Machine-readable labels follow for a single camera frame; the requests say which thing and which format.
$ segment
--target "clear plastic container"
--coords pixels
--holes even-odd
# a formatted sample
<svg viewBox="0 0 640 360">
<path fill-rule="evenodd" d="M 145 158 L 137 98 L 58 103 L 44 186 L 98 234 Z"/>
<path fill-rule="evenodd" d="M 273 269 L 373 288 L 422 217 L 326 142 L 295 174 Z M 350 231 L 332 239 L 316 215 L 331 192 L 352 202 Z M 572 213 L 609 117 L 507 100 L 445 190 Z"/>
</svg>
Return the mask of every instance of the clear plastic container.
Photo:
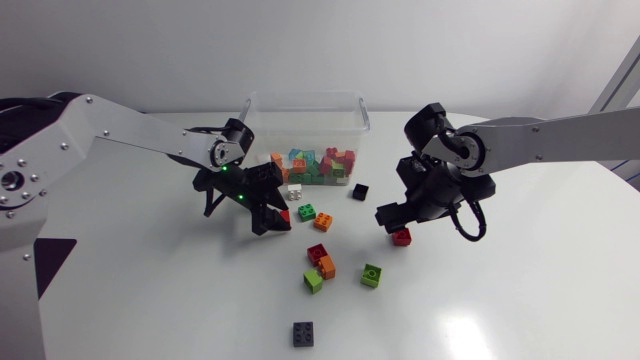
<svg viewBox="0 0 640 360">
<path fill-rule="evenodd" d="M 370 129 L 354 91 L 254 92 L 240 120 L 256 135 L 244 164 L 279 162 L 279 155 L 285 182 L 303 185 L 347 185 Z"/>
</svg>

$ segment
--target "building block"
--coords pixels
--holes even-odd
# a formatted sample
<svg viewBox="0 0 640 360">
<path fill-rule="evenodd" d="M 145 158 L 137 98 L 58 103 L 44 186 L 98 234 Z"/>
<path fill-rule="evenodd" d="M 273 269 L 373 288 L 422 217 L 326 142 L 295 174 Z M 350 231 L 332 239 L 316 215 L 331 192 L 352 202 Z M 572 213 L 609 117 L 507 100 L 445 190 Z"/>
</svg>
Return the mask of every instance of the building block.
<svg viewBox="0 0 640 360">
<path fill-rule="evenodd" d="M 344 164 L 345 156 L 346 156 L 346 154 L 344 153 L 344 151 L 337 152 L 336 153 L 336 161 L 339 162 L 340 164 Z"/>
<path fill-rule="evenodd" d="M 320 173 L 323 175 L 329 175 L 331 173 L 332 161 L 328 156 L 323 156 L 322 161 L 320 162 Z"/>
<path fill-rule="evenodd" d="M 287 198 L 289 200 L 300 200 L 302 199 L 302 185 L 287 185 Z"/>
<path fill-rule="evenodd" d="M 325 213 L 319 213 L 316 216 L 316 219 L 313 221 L 313 226 L 316 229 L 320 229 L 324 232 L 329 231 L 329 227 L 331 227 L 331 223 L 333 222 L 333 217 L 331 215 Z"/>
<path fill-rule="evenodd" d="M 289 182 L 289 169 L 287 168 L 282 168 L 282 181 L 283 182 Z"/>
<path fill-rule="evenodd" d="M 333 260 L 331 260 L 331 256 L 323 256 L 320 258 L 318 263 L 318 267 L 320 268 L 320 273 L 325 280 L 333 279 L 336 277 L 336 266 L 333 265 Z"/>
<path fill-rule="evenodd" d="M 299 153 L 300 153 L 300 150 L 291 149 L 291 151 L 289 151 L 289 161 L 293 161 L 293 159 L 295 159 Z"/>
<path fill-rule="evenodd" d="M 338 162 L 333 162 L 331 164 L 331 176 L 333 177 L 344 177 L 344 175 L 346 174 L 345 170 L 344 170 L 344 165 L 340 164 Z"/>
<path fill-rule="evenodd" d="M 391 238 L 395 246 L 409 246 L 411 244 L 411 233 L 407 228 L 394 232 Z"/>
<path fill-rule="evenodd" d="M 314 245 L 307 249 L 307 256 L 314 266 L 318 265 L 320 259 L 323 256 L 327 255 L 329 254 L 327 253 L 327 250 L 324 249 L 324 246 L 322 246 L 322 244 Z"/>
<path fill-rule="evenodd" d="M 322 281 L 322 276 L 318 274 L 318 271 L 316 269 L 305 271 L 304 283 L 307 285 L 307 287 L 309 287 L 309 290 L 311 290 L 312 294 L 315 294 L 318 291 L 322 290 Z"/>
<path fill-rule="evenodd" d="M 311 204 L 302 205 L 298 208 L 298 214 L 302 221 L 309 221 L 316 218 L 316 211 Z"/>
<path fill-rule="evenodd" d="M 302 183 L 304 185 L 311 185 L 311 179 L 313 178 L 313 176 L 311 176 L 311 174 L 306 173 L 306 174 L 302 174 Z"/>
<path fill-rule="evenodd" d="M 337 148 L 327 148 L 327 157 L 331 159 L 335 159 L 337 152 L 338 152 Z"/>
<path fill-rule="evenodd" d="M 380 283 L 380 274 L 382 274 L 381 268 L 365 264 L 360 282 L 372 288 L 377 288 Z"/>
<path fill-rule="evenodd" d="M 313 346 L 313 322 L 293 323 L 293 347 Z"/>
<path fill-rule="evenodd" d="M 351 195 L 354 199 L 364 201 L 367 198 L 367 191 L 369 191 L 369 187 L 362 184 L 356 184 L 355 189 L 353 189 L 353 194 Z"/>
<path fill-rule="evenodd" d="M 311 177 L 311 183 L 313 185 L 323 185 L 324 184 L 324 176 L 322 176 L 322 175 L 312 176 Z"/>
<path fill-rule="evenodd" d="M 282 210 L 280 211 L 280 216 L 282 216 L 282 218 L 288 222 L 289 224 L 291 224 L 291 215 L 289 215 L 289 210 Z"/>
<path fill-rule="evenodd" d="M 293 172 L 296 174 L 304 174 L 307 172 L 307 162 L 304 159 L 293 159 Z"/>
<path fill-rule="evenodd" d="M 312 164 L 316 161 L 316 152 L 314 150 L 303 151 L 303 158 L 307 161 L 307 164 Z"/>
</svg>

